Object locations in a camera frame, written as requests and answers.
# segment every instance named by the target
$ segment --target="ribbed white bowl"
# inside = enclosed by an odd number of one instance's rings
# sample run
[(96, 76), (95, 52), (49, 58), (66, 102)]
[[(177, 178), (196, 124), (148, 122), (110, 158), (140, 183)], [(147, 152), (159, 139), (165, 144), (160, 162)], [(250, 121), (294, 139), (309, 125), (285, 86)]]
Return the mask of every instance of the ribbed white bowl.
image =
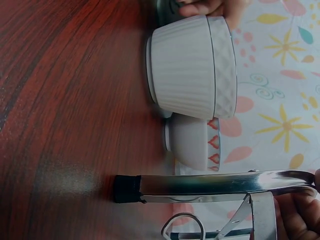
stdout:
[(235, 57), (223, 17), (194, 16), (156, 29), (146, 64), (150, 93), (161, 109), (204, 120), (234, 115)]
[(160, 108), (212, 119), (215, 72), (207, 18), (190, 17), (156, 29), (150, 48), (154, 100)]

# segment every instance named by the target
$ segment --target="yellow star pattern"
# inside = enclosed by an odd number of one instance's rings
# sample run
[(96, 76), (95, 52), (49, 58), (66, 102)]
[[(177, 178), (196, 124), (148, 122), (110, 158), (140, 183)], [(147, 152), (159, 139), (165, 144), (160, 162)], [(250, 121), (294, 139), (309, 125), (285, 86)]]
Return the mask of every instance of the yellow star pattern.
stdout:
[(261, 129), (259, 131), (256, 131), (256, 134), (261, 134), (261, 133), (268, 133), (276, 130), (281, 130), (278, 132), (275, 137), (272, 139), (272, 143), (278, 142), (283, 136), (284, 136), (284, 151), (286, 153), (289, 152), (290, 149), (290, 133), (293, 133), (295, 136), (297, 136), (301, 141), (304, 141), (306, 143), (309, 143), (309, 140), (302, 135), (300, 132), (296, 131), (296, 129), (310, 129), (313, 128), (314, 126), (308, 125), (308, 124), (293, 124), (301, 119), (301, 117), (294, 117), (291, 119), (287, 118), (287, 114), (284, 108), (284, 105), (281, 104), (280, 110), (279, 110), (280, 118), (281, 121), (267, 116), (263, 114), (259, 114), (262, 118), (268, 120), (269, 122), (276, 124), (275, 126), (268, 127)]
[(299, 61), (297, 56), (293, 53), (293, 51), (305, 51), (304, 48), (298, 47), (298, 46), (293, 46), (299, 43), (299, 41), (292, 41), (289, 42), (290, 39), (290, 35), (291, 35), (291, 28), (290, 30), (284, 35), (284, 40), (283, 43), (276, 38), (275, 36), (269, 35), (270, 38), (276, 42), (278, 45), (271, 45), (271, 46), (265, 46), (265, 49), (279, 49), (275, 54), (272, 55), (273, 58), (282, 55), (281, 56), (281, 64), (282, 66), (284, 66), (286, 64), (286, 56), (287, 53), (289, 53), (289, 55), (295, 60), (295, 61)]

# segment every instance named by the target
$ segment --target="finger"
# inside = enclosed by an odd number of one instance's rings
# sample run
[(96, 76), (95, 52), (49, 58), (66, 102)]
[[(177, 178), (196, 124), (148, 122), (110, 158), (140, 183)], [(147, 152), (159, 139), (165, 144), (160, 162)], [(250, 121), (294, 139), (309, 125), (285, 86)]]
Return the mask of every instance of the finger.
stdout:
[(179, 9), (179, 13), (184, 17), (195, 15), (207, 15), (212, 13), (221, 5), (222, 0), (201, 0)]
[(320, 169), (318, 169), (314, 174), (314, 183), (317, 191), (320, 193)]
[(299, 239), (308, 231), (307, 225), (297, 212), (292, 194), (275, 197), (280, 208), (283, 225), (289, 239)]
[(275, 209), (275, 221), (276, 221), (276, 235), (280, 240), (289, 240), (286, 228), (284, 225), (284, 220), (281, 216), (281, 210), (279, 203), (276, 199), (274, 199), (274, 209)]
[(221, 4), (216, 10), (213, 11), (213, 13), (210, 13), (210, 17), (220, 17), (224, 14), (224, 5)]
[(308, 195), (294, 194), (296, 209), (307, 228), (320, 234), (320, 202)]
[(247, 6), (247, 0), (224, 1), (224, 18), (230, 30), (234, 30), (240, 23), (241, 17)]

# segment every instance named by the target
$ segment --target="black rubber tip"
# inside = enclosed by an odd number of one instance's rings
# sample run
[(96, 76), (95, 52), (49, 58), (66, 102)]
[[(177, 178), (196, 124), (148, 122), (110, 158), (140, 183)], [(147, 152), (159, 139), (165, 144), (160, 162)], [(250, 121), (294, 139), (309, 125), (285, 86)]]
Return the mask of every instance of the black rubber tip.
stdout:
[(140, 192), (141, 176), (116, 175), (113, 183), (113, 197), (117, 204), (144, 203)]

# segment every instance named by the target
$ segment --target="bowl base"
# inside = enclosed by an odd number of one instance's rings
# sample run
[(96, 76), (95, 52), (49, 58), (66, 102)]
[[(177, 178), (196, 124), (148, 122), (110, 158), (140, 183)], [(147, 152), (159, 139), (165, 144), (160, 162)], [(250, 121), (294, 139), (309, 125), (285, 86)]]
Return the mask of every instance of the bowl base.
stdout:
[(146, 42), (146, 51), (145, 51), (145, 64), (146, 64), (146, 77), (148, 80), (148, 88), (150, 95), (154, 103), (157, 103), (154, 81), (152, 77), (152, 66), (151, 66), (151, 38), (150, 36)]
[(171, 117), (172, 112), (161, 109), (157, 102), (157, 97), (156, 97), (156, 92), (154, 87), (154, 80), (152, 75), (151, 39), (152, 39), (152, 36), (150, 36), (146, 42), (146, 51), (145, 51), (145, 64), (146, 64), (146, 76), (147, 76), (148, 89), (149, 89), (152, 101), (156, 105), (157, 111), (164, 119), (167, 119)]
[(165, 121), (164, 125), (164, 146), (168, 152), (171, 152), (169, 121)]

